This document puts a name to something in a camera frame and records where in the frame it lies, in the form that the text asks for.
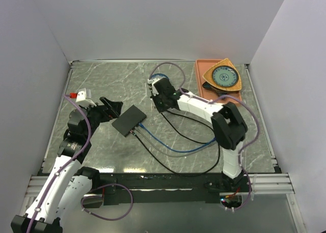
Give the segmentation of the black network switch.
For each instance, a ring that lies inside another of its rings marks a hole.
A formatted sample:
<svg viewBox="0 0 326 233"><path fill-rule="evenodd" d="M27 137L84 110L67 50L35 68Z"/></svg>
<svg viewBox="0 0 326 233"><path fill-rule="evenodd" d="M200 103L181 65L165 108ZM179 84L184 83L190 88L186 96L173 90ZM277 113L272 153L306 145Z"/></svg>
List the black network switch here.
<svg viewBox="0 0 326 233"><path fill-rule="evenodd" d="M146 118L147 115L144 112L135 105L132 105L112 123L112 126L123 137L127 137Z"/></svg>

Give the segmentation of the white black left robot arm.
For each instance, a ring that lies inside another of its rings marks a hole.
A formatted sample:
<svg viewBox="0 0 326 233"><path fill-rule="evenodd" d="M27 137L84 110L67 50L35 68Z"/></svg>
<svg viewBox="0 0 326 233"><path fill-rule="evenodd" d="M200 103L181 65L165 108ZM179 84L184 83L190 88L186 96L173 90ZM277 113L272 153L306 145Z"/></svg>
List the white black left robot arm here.
<svg viewBox="0 0 326 233"><path fill-rule="evenodd" d="M123 103L101 97L101 105L76 99L69 114L68 128L60 144L52 171L40 193L23 216L14 216L13 232L62 232L64 218L86 193L101 187L97 169L82 163L91 148L90 139L101 123L118 118Z"/></svg>

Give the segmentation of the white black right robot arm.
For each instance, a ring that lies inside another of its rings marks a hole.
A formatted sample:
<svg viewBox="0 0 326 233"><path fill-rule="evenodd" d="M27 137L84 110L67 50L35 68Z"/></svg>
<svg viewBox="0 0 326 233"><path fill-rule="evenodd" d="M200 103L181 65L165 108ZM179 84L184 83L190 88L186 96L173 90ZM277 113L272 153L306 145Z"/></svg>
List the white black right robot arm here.
<svg viewBox="0 0 326 233"><path fill-rule="evenodd" d="M186 89L177 90L165 77L157 77L147 83L151 91L150 98L159 112L169 109L185 111L212 124L216 142L223 148L223 187L227 191L235 191L244 175L240 150L248 131L237 106L232 102L210 103Z"/></svg>

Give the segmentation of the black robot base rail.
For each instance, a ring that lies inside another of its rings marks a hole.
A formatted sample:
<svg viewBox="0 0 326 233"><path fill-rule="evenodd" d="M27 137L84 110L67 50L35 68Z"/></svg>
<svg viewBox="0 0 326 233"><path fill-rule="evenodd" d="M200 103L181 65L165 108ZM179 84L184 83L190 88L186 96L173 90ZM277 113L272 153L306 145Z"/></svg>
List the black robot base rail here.
<svg viewBox="0 0 326 233"><path fill-rule="evenodd" d="M101 173L82 167L76 175L92 182L90 193L103 196L104 205L121 203L205 202L219 203L223 193L247 193L246 175L230 179L222 173Z"/></svg>

